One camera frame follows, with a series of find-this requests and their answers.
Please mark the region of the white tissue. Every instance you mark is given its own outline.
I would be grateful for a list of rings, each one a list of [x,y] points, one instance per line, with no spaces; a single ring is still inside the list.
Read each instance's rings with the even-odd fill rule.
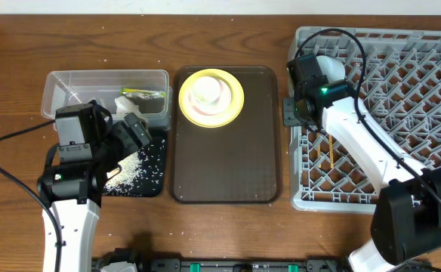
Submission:
[[[129,113],[133,113],[138,117],[140,117],[141,115],[138,105],[136,105],[134,102],[132,102],[125,96],[117,97],[115,99],[115,104],[116,104],[117,115],[127,115]]]

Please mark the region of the light blue bowl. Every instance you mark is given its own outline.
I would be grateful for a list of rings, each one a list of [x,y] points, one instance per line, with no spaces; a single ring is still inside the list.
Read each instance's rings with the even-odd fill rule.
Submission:
[[[345,68],[341,61],[323,55],[317,56],[316,60],[322,74],[327,76],[329,83],[345,80]]]

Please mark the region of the green yellow snack wrapper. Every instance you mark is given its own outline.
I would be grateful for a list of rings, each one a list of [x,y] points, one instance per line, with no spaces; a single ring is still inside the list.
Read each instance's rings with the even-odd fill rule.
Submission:
[[[127,98],[138,98],[143,100],[152,100],[165,97],[163,91],[153,91],[139,88],[126,88],[123,87],[120,91],[120,95]]]

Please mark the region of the wooden chopstick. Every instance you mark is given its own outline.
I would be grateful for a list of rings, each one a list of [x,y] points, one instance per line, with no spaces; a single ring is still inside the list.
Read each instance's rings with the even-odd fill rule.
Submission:
[[[322,139],[321,134],[318,133],[317,134],[317,139]],[[318,144],[317,148],[316,148],[316,152],[317,152],[317,159],[322,159],[322,152],[321,152],[321,142]],[[318,168],[321,168],[322,166],[322,162],[320,162],[318,164]]]
[[[329,146],[329,159],[330,159],[330,168],[335,167],[335,161],[334,161],[334,151],[333,151],[333,139],[332,135],[328,135],[328,146]]]

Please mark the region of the yellow plate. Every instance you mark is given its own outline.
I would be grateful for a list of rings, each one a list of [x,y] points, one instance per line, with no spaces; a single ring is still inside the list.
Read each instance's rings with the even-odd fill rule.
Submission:
[[[231,90],[232,100],[229,107],[220,114],[204,116],[196,112],[189,101],[189,91],[194,81],[203,76],[210,76],[224,81]],[[244,91],[240,81],[226,70],[201,69],[190,75],[181,85],[178,103],[182,114],[193,124],[203,128],[218,128],[232,122],[242,111]]]

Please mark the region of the pink bowl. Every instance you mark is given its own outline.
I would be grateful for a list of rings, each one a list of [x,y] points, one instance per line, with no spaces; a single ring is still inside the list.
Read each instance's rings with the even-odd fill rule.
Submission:
[[[220,83],[221,92],[219,98],[211,104],[203,104],[198,102],[193,96],[192,87],[190,88],[189,101],[192,105],[192,108],[196,112],[204,116],[214,116],[220,114],[223,111],[225,111],[231,103],[232,95],[230,88],[227,86],[227,84],[224,81],[220,79],[216,79],[216,80],[218,80]]]

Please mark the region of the cream white cup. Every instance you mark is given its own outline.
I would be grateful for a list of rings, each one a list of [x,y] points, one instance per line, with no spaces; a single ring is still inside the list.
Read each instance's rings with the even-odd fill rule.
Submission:
[[[211,104],[219,98],[221,94],[221,85],[215,78],[203,76],[193,83],[192,93],[198,102]]]

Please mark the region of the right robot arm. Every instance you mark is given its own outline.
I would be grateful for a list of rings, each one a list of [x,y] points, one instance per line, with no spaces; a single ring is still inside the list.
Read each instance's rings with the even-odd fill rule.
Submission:
[[[378,195],[371,238],[349,255],[350,269],[433,270],[416,258],[441,248],[441,168],[430,170],[404,153],[365,112],[350,83],[312,76],[288,85],[292,94],[283,105],[285,124],[334,136]]]

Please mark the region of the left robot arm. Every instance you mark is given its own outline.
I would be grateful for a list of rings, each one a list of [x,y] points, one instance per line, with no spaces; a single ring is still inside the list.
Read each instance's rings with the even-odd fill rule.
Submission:
[[[90,271],[108,173],[150,141],[133,113],[114,125],[99,113],[58,113],[60,143],[38,180],[45,226],[45,271]]]

